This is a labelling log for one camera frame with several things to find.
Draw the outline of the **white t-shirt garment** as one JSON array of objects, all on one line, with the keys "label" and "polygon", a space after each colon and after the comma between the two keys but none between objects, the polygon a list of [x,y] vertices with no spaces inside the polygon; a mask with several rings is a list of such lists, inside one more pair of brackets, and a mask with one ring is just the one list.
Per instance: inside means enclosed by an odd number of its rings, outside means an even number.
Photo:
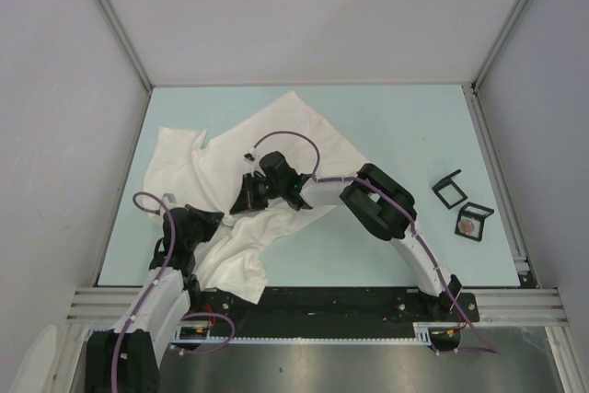
[{"label": "white t-shirt garment", "polygon": [[256,214],[232,215],[243,174],[244,155],[282,153],[302,173],[318,177],[351,175],[367,163],[356,147],[322,115],[290,91],[211,140],[207,132],[161,126],[144,174],[145,192],[173,193],[179,206],[222,212],[233,220],[194,253],[194,272],[203,289],[220,289],[258,303],[268,284],[268,247],[303,242],[303,230],[330,207],[295,211],[284,201],[271,202]]}]

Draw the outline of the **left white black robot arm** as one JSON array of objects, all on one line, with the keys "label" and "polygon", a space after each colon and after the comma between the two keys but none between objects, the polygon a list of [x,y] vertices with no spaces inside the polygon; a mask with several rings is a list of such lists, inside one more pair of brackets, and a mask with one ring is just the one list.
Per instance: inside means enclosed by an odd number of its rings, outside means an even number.
[{"label": "left white black robot arm", "polygon": [[202,312],[194,251],[213,238],[224,215],[188,204],[162,215],[147,283],[111,329],[89,336],[85,392],[157,392],[159,367],[176,327]]}]

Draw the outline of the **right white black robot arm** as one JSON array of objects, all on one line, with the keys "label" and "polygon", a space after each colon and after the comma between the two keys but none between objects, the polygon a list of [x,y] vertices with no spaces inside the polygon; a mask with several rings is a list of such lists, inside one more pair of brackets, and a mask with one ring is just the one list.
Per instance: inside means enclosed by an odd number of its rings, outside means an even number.
[{"label": "right white black robot arm", "polygon": [[390,243],[413,270],[431,318],[446,320],[456,312],[461,282],[425,241],[414,197],[377,166],[366,163],[351,175],[318,178],[297,172],[282,153],[270,152],[242,176],[230,213],[260,212],[273,200],[282,200],[295,211],[346,207],[369,234]]}]

